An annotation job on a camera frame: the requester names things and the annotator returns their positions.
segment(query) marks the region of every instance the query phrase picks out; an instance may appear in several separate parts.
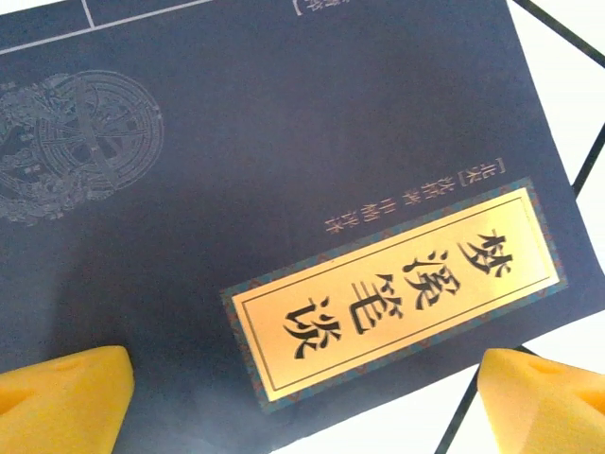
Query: circular decorative pattern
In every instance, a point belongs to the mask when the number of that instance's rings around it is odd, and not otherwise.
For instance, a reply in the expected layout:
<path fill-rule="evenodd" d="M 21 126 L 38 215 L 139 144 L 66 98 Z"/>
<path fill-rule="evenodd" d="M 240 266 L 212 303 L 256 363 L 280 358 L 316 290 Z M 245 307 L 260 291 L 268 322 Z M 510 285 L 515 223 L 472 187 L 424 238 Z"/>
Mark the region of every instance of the circular decorative pattern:
<path fill-rule="evenodd" d="M 30 224 L 133 184 L 164 140 L 153 97 L 109 71 L 56 75 L 8 92 L 0 114 L 0 217 Z"/>

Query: dark blue book cover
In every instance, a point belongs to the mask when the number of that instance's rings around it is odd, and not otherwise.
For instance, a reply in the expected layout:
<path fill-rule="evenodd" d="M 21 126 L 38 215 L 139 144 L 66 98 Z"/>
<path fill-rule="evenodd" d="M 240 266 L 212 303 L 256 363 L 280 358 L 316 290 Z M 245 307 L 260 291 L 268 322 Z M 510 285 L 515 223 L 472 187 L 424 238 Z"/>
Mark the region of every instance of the dark blue book cover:
<path fill-rule="evenodd" d="M 504 0 L 67 0 L 0 17 L 0 90 L 0 372 L 127 347 L 117 454 L 268 453 L 605 308 Z"/>

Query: table surface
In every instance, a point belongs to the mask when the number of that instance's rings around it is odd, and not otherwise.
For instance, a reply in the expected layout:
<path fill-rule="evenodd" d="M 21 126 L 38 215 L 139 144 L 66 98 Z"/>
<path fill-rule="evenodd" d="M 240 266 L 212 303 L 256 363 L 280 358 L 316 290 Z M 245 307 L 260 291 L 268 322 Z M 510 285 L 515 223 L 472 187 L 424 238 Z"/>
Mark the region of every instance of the table surface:
<path fill-rule="evenodd" d="M 0 15 L 59 1 L 0 1 Z M 86 0 L 81 3 L 87 21 L 95 26 Z M 160 6 L 162 2 L 151 3 Z M 517 0 L 509 1 L 509 7 L 567 177 L 577 191 L 580 212 L 605 268 L 605 214 L 600 204 L 605 157 L 597 159 L 605 143 L 605 3 Z M 605 374 L 603 326 L 605 312 L 547 333 L 525 347 L 542 357 Z M 497 453 L 472 385 L 476 369 L 477 365 L 451 375 L 276 454 Z"/>

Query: gold foil label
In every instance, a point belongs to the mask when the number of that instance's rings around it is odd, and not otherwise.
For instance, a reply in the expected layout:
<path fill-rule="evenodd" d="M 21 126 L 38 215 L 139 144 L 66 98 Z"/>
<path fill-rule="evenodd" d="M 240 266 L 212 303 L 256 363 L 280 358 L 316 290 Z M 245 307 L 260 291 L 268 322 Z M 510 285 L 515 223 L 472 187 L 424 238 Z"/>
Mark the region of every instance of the gold foil label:
<path fill-rule="evenodd" d="M 233 297 L 272 402 L 559 282 L 525 188 Z"/>

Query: yellow foam block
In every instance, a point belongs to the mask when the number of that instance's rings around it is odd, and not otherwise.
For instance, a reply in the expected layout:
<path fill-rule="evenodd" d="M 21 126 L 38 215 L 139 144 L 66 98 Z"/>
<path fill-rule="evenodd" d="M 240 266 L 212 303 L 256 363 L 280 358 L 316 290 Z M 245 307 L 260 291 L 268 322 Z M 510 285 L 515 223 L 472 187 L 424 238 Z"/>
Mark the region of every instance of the yellow foam block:
<path fill-rule="evenodd" d="M 134 389 L 110 346 L 0 375 L 0 453 L 109 454 Z"/>
<path fill-rule="evenodd" d="M 504 454 L 605 454 L 605 375 L 488 350 L 477 387 Z"/>

